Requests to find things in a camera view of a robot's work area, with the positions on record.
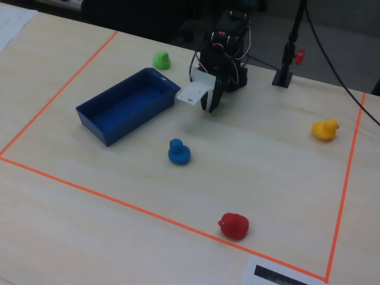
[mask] blue container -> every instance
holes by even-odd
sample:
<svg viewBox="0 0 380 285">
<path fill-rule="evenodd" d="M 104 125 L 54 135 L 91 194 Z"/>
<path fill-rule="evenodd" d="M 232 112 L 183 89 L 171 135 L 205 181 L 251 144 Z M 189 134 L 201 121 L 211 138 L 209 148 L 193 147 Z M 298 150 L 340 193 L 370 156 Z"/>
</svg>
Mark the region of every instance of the blue container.
<svg viewBox="0 0 380 285">
<path fill-rule="evenodd" d="M 110 146 L 173 105 L 180 89 L 154 68 L 144 68 L 76 110 L 82 124 Z"/>
</svg>

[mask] black cable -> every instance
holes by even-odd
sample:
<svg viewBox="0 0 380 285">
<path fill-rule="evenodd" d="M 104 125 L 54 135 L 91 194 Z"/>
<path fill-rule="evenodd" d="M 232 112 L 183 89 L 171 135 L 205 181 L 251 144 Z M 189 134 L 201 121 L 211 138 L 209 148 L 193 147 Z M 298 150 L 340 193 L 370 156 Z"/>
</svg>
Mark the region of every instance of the black cable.
<svg viewBox="0 0 380 285">
<path fill-rule="evenodd" d="M 362 106 L 362 104 L 360 104 L 360 102 L 355 98 L 354 95 L 352 95 L 352 93 L 350 92 L 350 90 L 348 90 L 348 88 L 346 87 L 346 85 L 344 85 L 342 79 L 340 79 L 337 71 L 335 70 L 335 68 L 333 67 L 333 64 L 331 63 L 330 59 L 328 58 L 324 48 L 322 47 L 322 44 L 321 42 L 319 41 L 319 38 L 318 36 L 316 35 L 316 32 L 315 32 L 315 29 L 314 29 L 314 26 L 311 22 L 311 19 L 310 19 L 310 15 L 309 15 L 309 10 L 308 10 L 308 7 L 306 6 L 305 7 L 305 12 L 306 12 L 306 17 L 308 18 L 308 21 L 309 21 L 309 24 L 310 24 L 310 28 L 313 32 L 313 35 L 314 35 L 314 38 L 316 40 L 316 42 L 318 43 L 318 46 L 319 48 L 321 49 L 321 52 L 323 53 L 323 55 L 325 56 L 325 59 L 327 61 L 327 63 L 329 64 L 332 72 L 334 73 L 335 77 L 338 79 L 340 85 L 342 85 L 342 87 L 345 89 L 345 91 L 351 96 L 351 98 L 356 102 L 356 104 L 359 105 L 360 108 L 362 108 L 362 110 L 376 123 L 378 124 L 378 126 L 380 126 L 380 123 Z"/>
<path fill-rule="evenodd" d="M 265 62 L 265 61 L 262 61 L 262 60 L 260 60 L 260 59 L 258 59 L 258 58 L 256 58 L 256 57 L 254 57 L 254 56 L 252 56 L 252 55 L 247 55 L 247 57 L 252 58 L 253 60 L 255 60 L 255 61 L 257 61 L 257 62 L 260 62 L 260 63 L 262 63 L 262 64 L 264 64 L 264 65 L 266 65 L 266 66 L 268 66 L 268 67 L 271 67 L 271 68 L 273 68 L 274 70 L 278 70 L 278 68 L 275 67 L 274 65 L 271 65 L 271 64 L 269 64 L 269 63 L 267 63 L 267 62 Z"/>
<path fill-rule="evenodd" d="M 193 56 L 192 56 L 192 59 L 191 59 L 191 62 L 190 62 L 190 66 L 189 66 L 189 77 L 191 75 L 191 68 L 192 68 L 192 64 L 194 63 L 194 59 L 195 59 L 195 56 L 197 55 L 197 52 L 199 52 L 201 50 L 201 47 L 202 45 L 204 44 L 204 40 L 203 42 L 201 42 L 201 44 L 198 46 L 198 48 L 195 50 Z"/>
<path fill-rule="evenodd" d="M 241 67 L 245 67 L 248 63 L 248 60 L 249 60 L 249 56 L 247 55 L 247 60 L 244 62 L 244 64 Z"/>
</svg>

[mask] black stand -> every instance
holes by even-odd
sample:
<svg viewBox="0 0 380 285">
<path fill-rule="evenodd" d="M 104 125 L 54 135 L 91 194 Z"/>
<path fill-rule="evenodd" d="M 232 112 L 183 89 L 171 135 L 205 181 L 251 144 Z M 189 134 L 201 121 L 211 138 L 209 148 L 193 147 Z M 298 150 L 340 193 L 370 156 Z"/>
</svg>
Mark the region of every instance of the black stand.
<svg viewBox="0 0 380 285">
<path fill-rule="evenodd" d="M 379 81 L 376 83 L 376 85 L 375 85 L 375 87 L 373 88 L 371 94 L 376 95 L 376 96 L 380 96 L 380 79 L 379 79 Z"/>
<path fill-rule="evenodd" d="M 307 2 L 308 0 L 300 0 L 297 15 L 294 19 L 293 29 L 289 35 L 289 42 L 286 43 L 284 48 L 284 55 L 282 60 L 283 65 L 281 67 L 281 70 L 278 70 L 275 73 L 272 85 L 287 88 L 289 86 L 290 80 L 292 79 L 293 73 L 289 71 L 289 65 L 292 64 L 293 58 L 295 57 L 295 42 L 298 38 L 299 26 L 301 25 L 303 12 L 305 11 Z"/>
</svg>

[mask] orange tape line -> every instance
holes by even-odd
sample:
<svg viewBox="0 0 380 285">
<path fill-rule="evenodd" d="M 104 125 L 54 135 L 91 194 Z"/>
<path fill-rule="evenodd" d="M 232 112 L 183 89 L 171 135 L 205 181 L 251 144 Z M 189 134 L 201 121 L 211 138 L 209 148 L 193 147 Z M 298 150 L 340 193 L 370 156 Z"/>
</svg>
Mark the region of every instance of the orange tape line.
<svg viewBox="0 0 380 285">
<path fill-rule="evenodd" d="M 32 120 L 11 140 L 9 144 L 0 152 L 0 157 L 14 144 L 15 141 L 23 134 L 23 132 L 42 114 L 43 111 L 69 86 L 69 84 L 78 76 L 79 73 L 113 40 L 113 38 L 118 34 L 115 31 L 114 34 L 93 54 L 93 56 L 70 78 L 69 81 L 51 98 L 46 105 L 33 117 Z"/>
<path fill-rule="evenodd" d="M 169 218 L 163 217 L 163 216 L 158 215 L 158 214 L 156 214 L 156 213 L 154 213 L 154 212 L 151 212 L 151 211 L 145 210 L 145 209 L 143 209 L 143 208 L 137 207 L 137 206 L 132 205 L 132 204 L 130 204 L 130 203 L 127 203 L 127 202 L 121 201 L 121 200 L 116 199 L 116 198 L 114 198 L 114 197 L 111 197 L 111 196 L 108 196 L 108 195 L 105 195 L 105 194 L 102 194 L 102 193 L 99 193 L 99 192 L 93 191 L 93 190 L 91 190 L 91 189 L 88 189 L 88 188 L 83 187 L 83 186 L 79 186 L 79 185 L 74 184 L 74 183 L 72 183 L 72 182 L 65 181 L 65 180 L 63 180 L 63 179 L 61 179 L 61 178 L 57 178 L 57 177 L 52 176 L 52 175 L 50 175 L 50 174 L 47 174 L 47 173 L 45 173 L 45 172 L 42 172 L 42 171 L 36 170 L 36 169 L 34 169 L 34 168 L 31 168 L 31 167 L 29 167 L 29 166 L 23 165 L 23 164 L 21 164 L 21 163 L 18 163 L 18 162 L 15 162 L 15 161 L 9 160 L 9 159 L 6 159 L 6 158 L 4 158 L 4 157 L 0 157 L 0 160 L 2 160 L 3 162 L 11 163 L 11 164 L 16 165 L 16 166 L 18 166 L 18 167 L 21 167 L 21 168 L 23 168 L 23 169 L 27 169 L 27 170 L 29 170 L 29 171 L 32 171 L 32 172 L 37 173 L 37 174 L 39 174 L 39 175 L 42 175 L 42 176 L 45 176 L 45 177 L 47 177 L 47 178 L 53 179 L 53 180 L 58 181 L 58 182 L 60 182 L 60 183 L 66 184 L 66 185 L 68 185 L 68 186 L 71 186 L 71 187 L 77 188 L 77 189 L 82 190 L 82 191 L 84 191 L 84 192 L 87 192 L 87 193 L 90 193 L 90 194 L 96 195 L 96 196 L 98 196 L 98 197 L 100 197 L 100 198 L 104 198 L 104 199 L 107 199 L 107 200 L 109 200 L 109 201 L 112 201 L 112 202 L 118 203 L 118 204 L 120 204 L 120 205 L 126 206 L 126 207 L 128 207 L 128 208 L 131 208 L 131 209 L 133 209 L 133 210 L 136 210 L 136 211 L 139 211 L 139 212 L 141 212 L 141 213 L 147 214 L 147 215 L 149 215 L 149 216 L 155 217 L 155 218 L 157 218 L 157 219 L 160 219 L 160 220 L 166 221 L 166 222 L 168 222 L 168 223 L 170 223 L 170 224 L 174 224 L 175 226 L 181 227 L 181 228 L 183 228 L 183 229 L 185 229 L 185 230 L 189 230 L 190 232 L 193 232 L 193 233 L 197 233 L 197 234 L 199 234 L 199 235 L 201 235 L 201 236 L 205 236 L 205 237 L 207 237 L 207 238 L 209 238 L 209 239 L 213 239 L 213 240 L 215 240 L 215 241 L 217 241 L 217 242 L 220 242 L 220 243 L 223 243 L 223 244 L 225 244 L 225 245 L 229 245 L 229 246 L 232 246 L 232 247 L 234 247 L 234 248 L 240 249 L 241 251 L 245 251 L 245 252 L 247 252 L 247 253 L 249 253 L 249 254 L 257 255 L 258 257 L 262 257 L 262 258 L 265 258 L 265 259 L 270 260 L 270 261 L 272 261 L 272 262 L 275 262 L 275 263 L 281 264 L 281 265 L 283 265 L 283 266 L 289 267 L 289 268 L 291 268 L 291 269 L 293 269 L 293 270 L 296 270 L 296 271 L 298 271 L 298 272 L 304 273 L 304 274 L 306 274 L 306 275 L 308 275 L 308 276 L 311 276 L 311 277 L 313 277 L 313 278 L 316 278 L 316 279 L 318 279 L 318 280 L 322 280 L 322 281 L 325 280 L 325 277 L 323 277 L 323 276 L 319 276 L 319 275 L 317 275 L 317 274 L 315 274 L 315 273 L 312 273 L 312 272 L 310 272 L 310 271 L 304 270 L 304 269 L 299 268 L 299 267 L 297 267 L 297 266 L 294 266 L 294 265 L 292 265 L 292 264 L 289 264 L 289 263 L 286 263 L 286 262 L 280 261 L 280 260 L 275 259 L 275 258 L 273 258 L 273 257 L 270 257 L 270 256 L 268 256 L 268 255 L 261 254 L 261 253 L 259 253 L 259 252 L 253 251 L 253 250 L 251 250 L 251 249 L 245 248 L 245 247 L 240 246 L 240 245 L 237 245 L 237 244 L 235 244 L 235 243 L 233 243 L 233 242 L 229 242 L 228 240 L 224 240 L 224 239 L 221 239 L 221 238 L 219 238 L 219 237 L 217 237 L 217 236 L 213 236 L 213 235 L 210 235 L 210 234 L 208 234 L 208 233 L 202 232 L 202 231 L 200 231 L 200 230 L 194 229 L 193 227 L 189 227 L 189 226 L 187 226 L 187 225 L 185 225 L 185 224 L 182 224 L 182 223 L 180 223 L 180 222 L 178 222 L 178 221 L 171 220 L 171 219 L 169 219 Z"/>
<path fill-rule="evenodd" d="M 365 100 L 366 100 L 366 93 L 363 93 L 362 102 L 361 102 L 361 104 L 363 106 L 364 106 Z M 349 185 L 350 171 L 351 171 L 351 166 L 352 166 L 352 158 L 354 156 L 357 132 L 359 131 L 360 119 L 362 118 L 362 112 L 363 112 L 363 110 L 359 109 L 359 113 L 357 114 L 356 126 L 355 126 L 354 136 L 352 138 L 350 156 L 349 156 L 349 160 L 347 162 L 346 177 L 344 178 L 343 191 L 342 191 L 342 196 L 340 199 L 337 224 L 335 225 L 334 238 L 332 239 L 330 257 L 328 259 L 328 265 L 327 265 L 327 270 L 326 270 L 326 278 L 325 278 L 326 283 L 328 283 L 330 280 L 331 267 L 333 266 L 334 254 L 335 254 L 335 249 L 337 246 L 338 235 L 339 235 L 340 222 L 341 222 L 342 215 L 343 215 L 344 201 L 346 200 L 347 187 Z"/>
</svg>

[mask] rubber duck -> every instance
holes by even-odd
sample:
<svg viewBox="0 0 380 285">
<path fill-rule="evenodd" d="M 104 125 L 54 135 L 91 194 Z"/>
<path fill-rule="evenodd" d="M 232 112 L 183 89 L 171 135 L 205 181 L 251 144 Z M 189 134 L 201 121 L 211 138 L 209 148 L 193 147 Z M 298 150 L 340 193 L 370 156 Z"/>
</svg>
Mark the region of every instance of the rubber duck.
<svg viewBox="0 0 380 285">
<path fill-rule="evenodd" d="M 324 122 L 313 123 L 312 132 L 320 140 L 331 140 L 339 129 L 337 121 L 329 119 Z"/>
<path fill-rule="evenodd" d="M 183 142 L 177 138 L 170 141 L 169 159 L 175 164 L 188 164 L 190 161 L 190 149 L 183 145 Z"/>
<path fill-rule="evenodd" d="M 157 69 L 168 69 L 170 67 L 170 57 L 165 50 L 157 52 L 153 57 L 153 66 Z"/>
<path fill-rule="evenodd" d="M 229 239 L 241 240 L 243 239 L 249 229 L 249 221 L 246 217 L 227 213 L 224 214 L 218 222 L 221 232 Z"/>
</svg>

